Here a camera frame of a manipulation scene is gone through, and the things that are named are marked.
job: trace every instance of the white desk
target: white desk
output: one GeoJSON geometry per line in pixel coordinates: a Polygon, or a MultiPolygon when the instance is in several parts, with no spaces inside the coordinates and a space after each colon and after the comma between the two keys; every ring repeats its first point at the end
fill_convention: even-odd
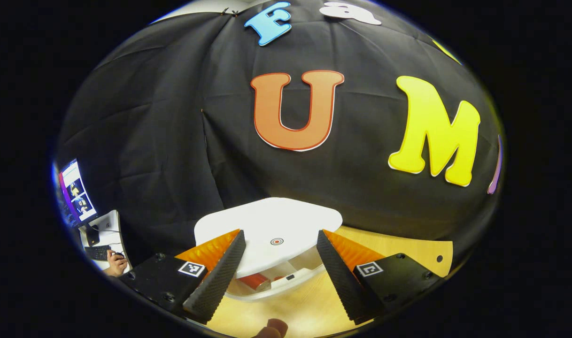
{"type": "MultiPolygon", "coordinates": [[[[123,246],[123,238],[121,237],[121,228],[119,226],[119,213],[117,210],[112,210],[110,213],[100,216],[99,218],[91,221],[89,225],[98,225],[100,233],[100,242],[95,246],[110,246],[111,250],[115,252],[122,253],[123,257],[127,259],[127,267],[123,270],[123,273],[131,270],[131,262],[129,257],[127,257],[127,252],[125,252],[125,246],[123,246]]],[[[88,246],[88,240],[86,239],[85,233],[79,232],[79,237],[82,240],[82,246],[88,246]]],[[[95,261],[92,260],[97,267],[101,270],[110,268],[108,261],[95,261]]]]}

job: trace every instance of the wooden surface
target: wooden surface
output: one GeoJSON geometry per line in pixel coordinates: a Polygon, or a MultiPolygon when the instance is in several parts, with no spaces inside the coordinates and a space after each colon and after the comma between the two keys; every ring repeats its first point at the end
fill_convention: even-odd
{"type": "MultiPolygon", "coordinates": [[[[346,226],[335,233],[387,257],[404,252],[441,277],[451,268],[452,242],[398,238],[346,226]],[[441,262],[436,261],[438,255],[443,256],[441,262]]],[[[264,300],[243,302],[224,297],[207,327],[237,338],[251,338],[270,318],[288,324],[287,338],[313,338],[360,326],[348,320],[327,272],[322,272],[296,289],[264,300]]]]}

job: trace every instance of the hand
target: hand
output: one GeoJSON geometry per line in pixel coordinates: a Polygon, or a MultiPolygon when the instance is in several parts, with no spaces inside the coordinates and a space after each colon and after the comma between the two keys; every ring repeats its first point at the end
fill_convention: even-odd
{"type": "Polygon", "coordinates": [[[110,268],[104,270],[109,276],[119,277],[123,274],[123,270],[127,267],[127,259],[122,255],[115,254],[113,250],[106,251],[106,260],[110,264],[110,268]]]}
{"type": "Polygon", "coordinates": [[[288,324],[279,319],[269,319],[267,326],[261,329],[253,338],[284,338],[288,331],[288,324]]]}

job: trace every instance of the letter f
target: letter f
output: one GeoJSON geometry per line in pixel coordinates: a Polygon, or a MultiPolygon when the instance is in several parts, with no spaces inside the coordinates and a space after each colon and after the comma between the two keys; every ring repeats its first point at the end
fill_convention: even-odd
{"type": "Polygon", "coordinates": [[[264,9],[261,13],[251,17],[245,27],[251,26],[256,30],[257,34],[261,37],[259,39],[259,46],[264,46],[276,38],[284,35],[286,32],[292,28],[292,25],[286,23],[284,25],[278,25],[276,21],[287,21],[290,19],[290,13],[284,11],[284,7],[290,6],[290,2],[277,2],[267,9],[264,9]]]}

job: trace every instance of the yellow letter m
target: yellow letter m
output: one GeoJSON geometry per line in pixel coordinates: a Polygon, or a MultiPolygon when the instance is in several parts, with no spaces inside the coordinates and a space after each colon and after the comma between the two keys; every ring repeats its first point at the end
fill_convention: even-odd
{"type": "Polygon", "coordinates": [[[450,123],[445,105],[432,84],[416,77],[399,77],[397,85],[408,96],[407,127],[401,148],[389,156],[388,165],[395,170],[421,173],[425,165],[422,150],[428,137],[430,174],[433,177],[440,174],[457,150],[453,164],[445,171],[445,180],[469,186],[480,124],[475,107],[467,101],[460,102],[450,123]]]}

